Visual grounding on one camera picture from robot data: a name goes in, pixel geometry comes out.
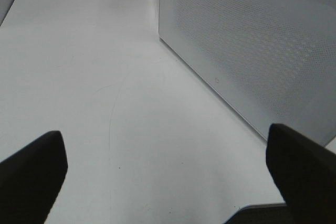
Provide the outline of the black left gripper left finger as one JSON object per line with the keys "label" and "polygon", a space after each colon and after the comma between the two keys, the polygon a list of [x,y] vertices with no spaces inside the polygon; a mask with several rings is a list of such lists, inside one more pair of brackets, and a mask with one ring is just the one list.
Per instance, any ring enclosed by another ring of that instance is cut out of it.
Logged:
{"label": "black left gripper left finger", "polygon": [[1,162],[1,223],[44,223],[68,170],[60,131],[49,131]]}

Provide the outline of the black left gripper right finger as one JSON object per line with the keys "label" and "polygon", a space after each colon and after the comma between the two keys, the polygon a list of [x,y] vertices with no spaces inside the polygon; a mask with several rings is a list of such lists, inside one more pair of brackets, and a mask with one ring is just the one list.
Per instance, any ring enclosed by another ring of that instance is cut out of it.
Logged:
{"label": "black left gripper right finger", "polygon": [[296,223],[335,223],[335,153],[272,124],[266,165]]}

